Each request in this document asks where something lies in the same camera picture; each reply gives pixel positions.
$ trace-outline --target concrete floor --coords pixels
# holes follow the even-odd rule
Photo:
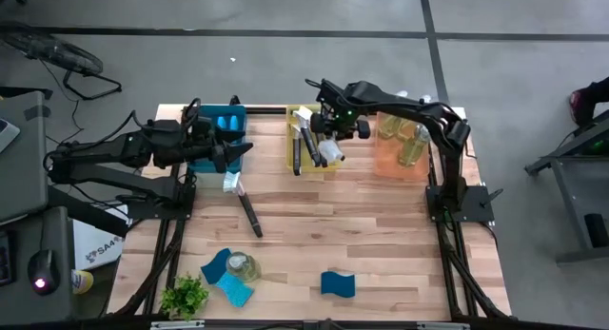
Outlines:
[[[441,32],[609,34],[606,0],[429,1]],[[429,30],[422,12],[421,0],[30,0],[24,8],[11,1],[0,5],[0,18],[49,27],[366,30],[401,32],[401,37]],[[600,42],[581,42],[581,37],[568,42],[551,37],[441,40],[438,61],[429,48],[435,40],[375,34],[64,35],[101,58],[105,73],[125,85],[121,94],[81,103],[77,118],[87,130],[77,139],[105,135],[132,109],[140,118],[153,117],[158,104],[183,104],[195,96],[206,103],[226,103],[232,94],[251,104],[310,102],[315,90],[304,78],[340,85],[365,79],[387,91],[437,96],[443,73],[451,105],[466,107],[483,179],[490,189],[505,190],[493,207],[514,315],[607,327],[609,262],[556,266],[558,254],[577,249],[575,233],[551,172],[532,179],[522,168],[574,129],[565,98],[609,73],[609,37],[600,36]],[[40,63],[14,51],[0,48],[0,63],[0,84],[57,89]],[[102,88],[75,82],[87,91]],[[49,106],[48,134],[63,139],[75,130],[69,121],[73,103],[57,91]],[[108,115],[105,121],[102,114]],[[100,198],[110,193],[96,186],[88,190]]]

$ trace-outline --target potted plant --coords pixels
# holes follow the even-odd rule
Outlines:
[[[209,291],[204,289],[201,278],[192,278],[187,273],[175,279],[175,287],[163,290],[161,311],[170,319],[191,320],[192,316],[207,304]]]

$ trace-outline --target blue sponge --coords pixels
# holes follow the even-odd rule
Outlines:
[[[336,272],[322,273],[322,294],[334,293],[343,298],[355,296],[355,276],[342,276]]]
[[[239,278],[226,272],[216,284],[225,291],[226,298],[235,307],[243,307],[254,290],[247,287]]]
[[[230,130],[239,130],[239,121],[237,120],[236,115],[230,116],[230,121],[228,124],[229,124],[228,128]]]
[[[230,249],[224,248],[216,254],[213,260],[201,267],[203,275],[206,277],[207,283],[214,284],[220,280],[220,278],[226,272],[226,260],[230,256]]]
[[[218,126],[222,129],[226,129],[226,120],[224,117],[218,117]]]

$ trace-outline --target wooden table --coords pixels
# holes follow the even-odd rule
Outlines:
[[[178,118],[183,106],[160,105],[157,119]],[[374,131],[374,122],[370,123]],[[335,173],[295,177],[285,166],[285,116],[249,115],[243,184],[265,236],[257,239],[238,198],[222,192],[222,175],[199,176],[187,222],[178,275],[200,267],[226,247],[256,258],[264,271],[243,308],[209,286],[211,300],[200,319],[449,320],[436,227],[427,218],[427,180],[392,181],[372,173],[374,140],[341,142],[346,156]],[[473,154],[470,142],[469,152]],[[168,175],[147,167],[149,177]],[[463,176],[479,184],[475,159],[463,158]],[[108,311],[123,306],[152,263],[158,221],[129,232]],[[500,310],[509,314],[497,249],[487,230],[462,225],[472,274]],[[169,229],[168,237],[173,233]],[[356,275],[356,296],[320,294],[326,270]],[[155,299],[164,288],[159,280]],[[456,279],[465,312],[462,282]]]

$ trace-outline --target blue container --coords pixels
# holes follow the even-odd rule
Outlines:
[[[199,114],[210,118],[214,124],[222,128],[229,127],[229,130],[246,130],[247,113],[244,106],[203,105],[199,108]],[[245,137],[235,141],[235,144],[240,144],[244,140]],[[232,162],[232,164],[226,168],[226,171],[231,173],[241,172],[242,165],[243,156]],[[208,159],[197,160],[194,164],[188,165],[188,167],[197,173],[217,173],[213,162]]]

